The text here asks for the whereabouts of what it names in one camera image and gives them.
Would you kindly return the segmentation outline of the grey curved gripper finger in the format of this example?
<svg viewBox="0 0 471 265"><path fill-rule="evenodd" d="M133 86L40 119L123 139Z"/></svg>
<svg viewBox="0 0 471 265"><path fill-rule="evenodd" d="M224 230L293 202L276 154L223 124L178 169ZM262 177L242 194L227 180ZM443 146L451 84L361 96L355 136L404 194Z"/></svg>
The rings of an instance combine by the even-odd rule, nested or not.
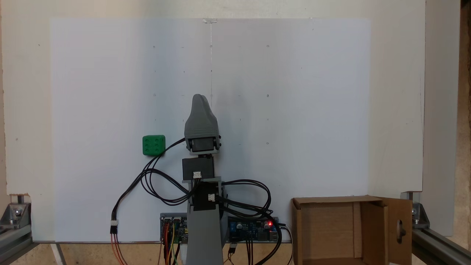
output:
<svg viewBox="0 0 471 265"><path fill-rule="evenodd" d="M204 95L196 94L192 99L190 116L184 127L185 136L219 135L219 127L214 114L205 111Z"/></svg>

